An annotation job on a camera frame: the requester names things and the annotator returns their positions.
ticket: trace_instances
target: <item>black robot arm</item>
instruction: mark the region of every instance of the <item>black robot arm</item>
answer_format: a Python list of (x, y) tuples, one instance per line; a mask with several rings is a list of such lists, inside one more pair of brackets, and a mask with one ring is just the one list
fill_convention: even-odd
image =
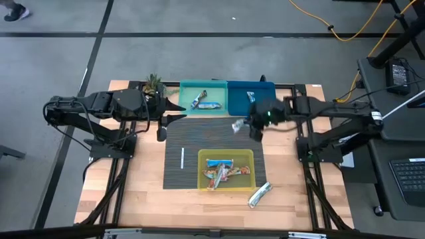
[(341, 147), (339, 140), (353, 134), (361, 134), (370, 138), (379, 134), (383, 128), (381, 113), (370, 107), (366, 102), (340, 104), (337, 102), (322, 102), (314, 97), (286, 97), (284, 101), (274, 100), (254, 102), (250, 108), (250, 116), (246, 123), (250, 125), (250, 137), (261, 141), (263, 131), (269, 125), (278, 125), (285, 121), (306, 122), (319, 116), (333, 118), (349, 118), (350, 121), (326, 131), (311, 133), (307, 137), (297, 138), (298, 156), (307, 161), (332, 161), (335, 148)]
[[(159, 94), (145, 95), (140, 90), (127, 89), (96, 92), (87, 97), (53, 96), (44, 105), (43, 116), (54, 127), (71, 125), (93, 134), (94, 140), (84, 140), (92, 146), (91, 157), (121, 158), (133, 155), (135, 143), (133, 136), (136, 133), (146, 132), (150, 121), (158, 122), (157, 140), (164, 141), (167, 137), (165, 128), (168, 124), (186, 116), (163, 117), (166, 110), (183, 111), (185, 108), (171, 103), (168, 98)], [(126, 130), (111, 130), (92, 122), (89, 115), (99, 119), (113, 118), (118, 122), (147, 121), (148, 127), (145, 130), (127, 134)]]

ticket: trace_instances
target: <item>person's shoe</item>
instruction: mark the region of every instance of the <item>person's shoe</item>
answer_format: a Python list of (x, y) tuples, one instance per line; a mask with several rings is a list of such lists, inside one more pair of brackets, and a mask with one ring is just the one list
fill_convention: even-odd
[(17, 7), (15, 7), (8, 15), (5, 15), (5, 21), (18, 21), (25, 17), (28, 17), (29, 10), (22, 6), (21, 4), (18, 4)]

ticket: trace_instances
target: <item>yellow tray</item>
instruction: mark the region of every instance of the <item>yellow tray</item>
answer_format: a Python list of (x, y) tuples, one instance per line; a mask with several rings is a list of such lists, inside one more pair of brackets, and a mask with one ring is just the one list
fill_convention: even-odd
[(253, 191), (255, 190), (254, 153), (251, 149), (201, 149), (198, 152), (198, 189), (208, 191), (210, 179), (203, 170), (207, 167), (207, 159), (233, 159), (233, 167), (250, 168), (249, 175), (232, 175), (227, 181), (221, 181), (215, 191)]

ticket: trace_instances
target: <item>plastic bin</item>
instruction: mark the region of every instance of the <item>plastic bin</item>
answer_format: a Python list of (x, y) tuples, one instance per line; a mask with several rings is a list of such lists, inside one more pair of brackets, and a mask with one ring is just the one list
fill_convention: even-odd
[[(201, 102), (218, 102), (221, 109), (199, 110), (191, 109), (193, 100), (203, 90), (206, 98)], [(180, 82), (179, 106), (186, 108), (184, 114), (228, 115), (227, 112), (227, 81), (225, 80), (182, 80)]]
[(231, 116), (249, 116), (250, 101), (247, 92), (253, 92), (257, 102), (276, 99), (273, 82), (227, 82), (228, 113)]
[(227, 181), (221, 181), (214, 191), (253, 191), (256, 188), (254, 153), (251, 149), (202, 149), (198, 152), (198, 189), (208, 191), (210, 181), (203, 170), (207, 167), (207, 159), (233, 159), (233, 167), (250, 168), (249, 175), (232, 175)]

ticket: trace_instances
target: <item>pineapple plant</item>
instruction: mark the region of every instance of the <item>pineapple plant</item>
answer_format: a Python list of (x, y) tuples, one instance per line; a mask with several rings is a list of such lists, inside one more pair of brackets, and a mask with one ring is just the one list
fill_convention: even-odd
[(177, 93), (179, 90), (171, 90), (168, 91), (167, 87), (165, 87), (161, 83), (162, 77), (158, 77), (158, 75), (150, 74), (146, 77), (146, 85), (143, 86), (143, 92), (147, 95), (153, 95), (157, 89), (163, 89), (164, 96), (170, 96), (174, 93)]

